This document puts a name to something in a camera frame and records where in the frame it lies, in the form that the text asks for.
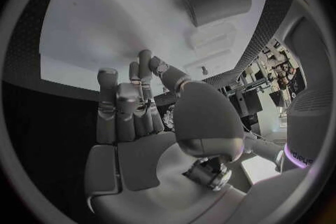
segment glowing purple light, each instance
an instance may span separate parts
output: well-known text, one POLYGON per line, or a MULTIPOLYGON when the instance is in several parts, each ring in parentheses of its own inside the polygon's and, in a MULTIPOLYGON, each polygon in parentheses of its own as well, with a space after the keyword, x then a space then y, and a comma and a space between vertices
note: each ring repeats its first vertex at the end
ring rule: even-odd
POLYGON ((292 156, 292 153, 291 153, 291 151, 290 151, 290 149, 288 148, 288 146, 287 146, 287 143, 285 144, 285 146, 284 146, 284 154, 286 155, 286 157, 291 161, 291 162, 293 162, 296 166, 298 166, 298 167, 300 167, 300 168, 306 168, 306 165, 303 163, 303 162, 301 162, 301 161, 299 161, 298 159, 296 159, 296 158, 294 158, 293 156, 292 156))

